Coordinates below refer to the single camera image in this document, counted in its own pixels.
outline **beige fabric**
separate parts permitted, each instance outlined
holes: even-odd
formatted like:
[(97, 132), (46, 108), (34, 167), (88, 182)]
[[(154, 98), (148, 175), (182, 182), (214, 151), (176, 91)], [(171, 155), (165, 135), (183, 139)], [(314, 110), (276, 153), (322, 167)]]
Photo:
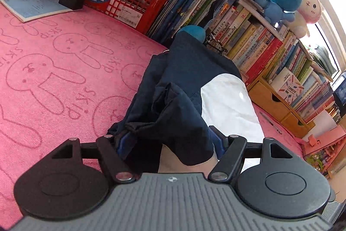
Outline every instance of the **beige fabric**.
[(158, 173), (203, 172), (205, 177), (208, 177), (217, 162), (217, 156), (214, 151), (214, 155), (204, 163), (191, 166), (184, 165), (167, 146), (162, 145)]

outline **navy blue cloth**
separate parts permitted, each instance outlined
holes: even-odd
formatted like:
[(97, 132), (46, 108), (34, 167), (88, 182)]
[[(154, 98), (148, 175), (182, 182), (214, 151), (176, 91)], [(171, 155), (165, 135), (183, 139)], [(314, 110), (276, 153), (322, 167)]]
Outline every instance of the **navy blue cloth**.
[[(113, 124), (108, 134), (130, 131), (156, 161), (162, 144), (185, 165), (207, 161), (214, 146), (201, 117), (201, 88), (224, 73), (241, 79), (231, 60), (208, 50), (188, 33), (178, 33), (169, 52), (153, 56), (124, 119)], [(143, 146), (145, 141), (150, 141), (151, 147)], [(128, 158), (132, 165), (136, 162), (134, 154)], [(156, 163), (146, 171), (157, 169)]]

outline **blue ball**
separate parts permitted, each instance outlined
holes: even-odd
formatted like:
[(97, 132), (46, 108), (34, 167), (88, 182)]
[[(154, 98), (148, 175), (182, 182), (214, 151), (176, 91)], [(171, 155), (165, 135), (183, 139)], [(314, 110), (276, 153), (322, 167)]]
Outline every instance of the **blue ball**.
[(202, 27), (191, 25), (191, 26), (185, 26), (181, 28), (177, 33), (180, 33), (182, 31), (187, 32), (188, 34), (192, 35), (196, 40), (203, 43), (205, 41), (205, 30)]

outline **light blue booklet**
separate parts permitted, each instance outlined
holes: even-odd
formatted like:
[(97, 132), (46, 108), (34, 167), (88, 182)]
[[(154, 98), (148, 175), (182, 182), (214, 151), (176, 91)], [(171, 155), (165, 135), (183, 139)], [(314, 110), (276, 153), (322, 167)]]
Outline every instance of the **light blue booklet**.
[(0, 0), (23, 23), (50, 15), (70, 12), (59, 0)]

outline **wooden drawer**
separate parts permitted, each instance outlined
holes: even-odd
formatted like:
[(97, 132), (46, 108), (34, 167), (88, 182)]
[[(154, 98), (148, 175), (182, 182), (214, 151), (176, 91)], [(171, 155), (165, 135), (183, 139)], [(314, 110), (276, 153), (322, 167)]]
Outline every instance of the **wooden drawer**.
[(287, 117), (281, 121), (281, 125), (298, 138), (303, 138), (309, 132), (307, 126), (301, 124), (293, 113), (289, 113)]
[(250, 89), (249, 96), (254, 103), (271, 114), (277, 121), (281, 121), (291, 112), (286, 105), (261, 82), (257, 82), (257, 84)]

